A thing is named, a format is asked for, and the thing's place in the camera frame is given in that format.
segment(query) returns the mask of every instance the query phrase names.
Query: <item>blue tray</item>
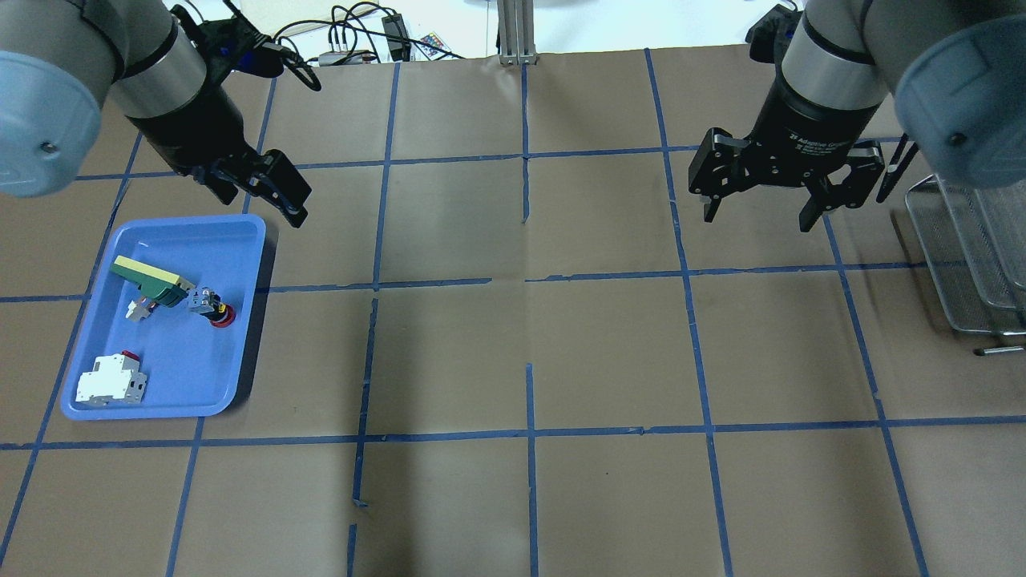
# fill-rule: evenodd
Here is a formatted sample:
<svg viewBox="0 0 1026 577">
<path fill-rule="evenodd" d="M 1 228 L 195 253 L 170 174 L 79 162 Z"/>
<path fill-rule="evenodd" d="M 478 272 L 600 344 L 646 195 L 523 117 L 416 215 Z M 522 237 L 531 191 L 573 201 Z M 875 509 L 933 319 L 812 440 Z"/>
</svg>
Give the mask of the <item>blue tray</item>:
<svg viewBox="0 0 1026 577">
<path fill-rule="evenodd" d="M 65 376 L 61 409 L 69 419 L 200 417 L 223 411 L 235 397 L 252 312 L 267 225 L 253 215 L 132 221 L 108 244 L 78 344 Z M 139 290 L 110 272 L 125 256 L 181 274 L 218 292 L 235 309 L 225 329 L 187 310 L 158 307 L 149 318 L 125 318 Z M 94 407 L 75 401 L 79 376 L 97 356 L 127 349 L 142 358 L 149 381 L 137 405 Z"/>
</svg>

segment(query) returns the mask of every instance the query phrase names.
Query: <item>cable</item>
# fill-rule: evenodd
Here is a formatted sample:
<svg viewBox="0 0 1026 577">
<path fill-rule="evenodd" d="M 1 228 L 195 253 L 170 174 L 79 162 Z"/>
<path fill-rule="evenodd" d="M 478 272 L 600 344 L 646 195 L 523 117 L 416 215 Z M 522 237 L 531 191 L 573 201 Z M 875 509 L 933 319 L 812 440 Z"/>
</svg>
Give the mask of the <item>cable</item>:
<svg viewBox="0 0 1026 577">
<path fill-rule="evenodd" d="M 200 21 L 206 22 L 206 18 L 203 17 L 203 12 L 199 11 L 199 8 L 196 7 L 196 4 L 192 3 L 192 0 L 186 0 L 186 4 L 192 6 L 192 9 L 196 11 L 196 15 L 199 16 Z"/>
<path fill-rule="evenodd" d="M 332 24 L 331 28 L 329 30 L 338 30 L 337 26 L 342 26 L 343 27 L 342 28 L 342 34 L 343 34 L 343 37 L 345 37 L 345 35 L 346 35 L 346 28 L 347 28 L 346 24 L 350 21 L 350 18 L 355 20 L 356 23 L 360 25 L 360 28 L 363 29 L 363 32 L 367 34 L 367 41 L 370 42 L 370 51 L 373 52 L 374 57 L 378 59 L 378 62 L 381 62 L 381 55 L 378 53 L 378 46 L 374 44 L 373 39 L 370 38 L 370 34 L 369 34 L 369 31 L 367 30 L 366 25 L 364 25 L 363 21 L 360 20 L 360 16 L 356 15 L 356 13 L 355 13 L 356 8 L 359 7 L 360 4 L 371 4 L 371 2 L 357 3 L 357 4 L 354 4 L 350 8 L 347 8 L 345 6 L 340 6 L 340 5 L 331 6 L 331 22 L 332 23 L 338 23 L 338 20 L 334 17 L 334 11 L 336 10 L 342 10 L 342 11 L 346 12 L 346 17 L 343 18 L 343 21 L 341 23 Z M 381 10 L 384 11 L 384 8 L 377 7 L 377 8 L 374 8 L 374 10 L 371 10 L 370 12 L 367 12 L 367 13 L 369 14 L 369 13 L 376 11 L 376 10 L 379 10 L 379 9 L 381 9 Z M 347 55 L 347 59 L 352 57 L 353 52 L 356 50 L 356 43 L 357 43 L 358 39 L 359 39 L 359 35 L 358 34 L 354 34 L 353 35 L 353 49 L 350 50 L 349 54 Z"/>
<path fill-rule="evenodd" d="M 331 25 L 345 26 L 346 28 L 348 28 L 350 30 L 354 30 L 354 31 L 358 31 L 358 32 L 363 32 L 362 30 L 357 30 L 353 25 L 348 24 L 346 22 L 343 22 L 343 23 L 333 23 L 333 22 L 330 22 L 330 21 L 302 20 L 302 21 L 295 21 L 293 23 L 286 24 L 284 27 L 281 28 L 281 30 L 279 30 L 277 33 L 275 33 L 275 35 L 272 38 L 273 39 L 280 38 L 281 35 L 282 35 L 282 33 L 284 33 L 289 28 L 292 28 L 292 27 L 295 27 L 295 26 L 300 26 L 300 25 L 304 25 L 304 24 L 320 24 L 320 25 L 324 25 L 324 26 L 331 26 Z M 374 32 L 373 30 L 368 30 L 368 31 L 366 31 L 366 33 L 370 34 L 370 35 L 373 35 L 373 36 L 382 36 L 382 37 L 388 38 L 389 40 L 396 40 L 396 41 L 399 41 L 399 42 L 403 42 L 403 41 L 405 41 L 405 42 L 412 42 L 413 44 L 420 44 L 421 46 L 427 46 L 427 47 L 429 47 L 429 48 L 431 48 L 431 49 L 433 49 L 433 50 L 435 50 L 437 52 L 441 52 L 442 54 L 444 54 L 446 56 L 452 56 L 453 59 L 465 60 L 463 56 L 461 56 L 460 54 L 457 54 L 456 52 L 450 52 L 448 50 L 443 50 L 443 49 L 441 49 L 441 48 L 439 48 L 437 46 L 432 46 L 431 44 L 428 44 L 427 42 L 422 42 L 420 40 L 413 40 L 412 38 L 403 38 L 401 36 L 395 36 L 395 35 L 392 35 L 392 34 L 385 34 L 383 32 Z"/>
<path fill-rule="evenodd" d="M 391 12 L 390 15 L 393 15 L 393 16 L 397 15 L 399 13 L 399 12 L 397 12 L 395 10 L 395 8 L 390 8 L 388 6 L 382 6 L 381 4 L 376 4 L 374 2 L 365 2 L 365 1 L 364 2 L 357 2 L 356 4 L 353 4 L 352 6 L 350 6 L 349 9 L 353 10 L 355 12 L 356 9 L 359 8 L 360 6 L 370 6 L 371 8 L 373 8 L 373 10 L 367 12 L 367 14 L 373 13 L 376 10 L 381 10 L 381 11 L 385 12 L 386 14 L 389 14 Z"/>
<path fill-rule="evenodd" d="M 282 40 L 288 40 L 288 43 L 292 45 L 292 50 L 293 50 L 293 51 L 294 51 L 294 52 L 295 52 L 297 54 L 299 54 L 299 53 L 300 53 L 300 47 L 295 45 L 295 42 L 294 42 L 294 41 L 293 41 L 293 40 L 292 40 L 291 38 L 289 38 L 289 37 L 287 37 L 287 36 L 285 36 L 285 37 L 283 37 L 283 38 L 279 38 L 279 39 L 278 39 L 278 43 L 279 43 L 279 44 L 281 44 L 281 41 L 282 41 Z"/>
</svg>

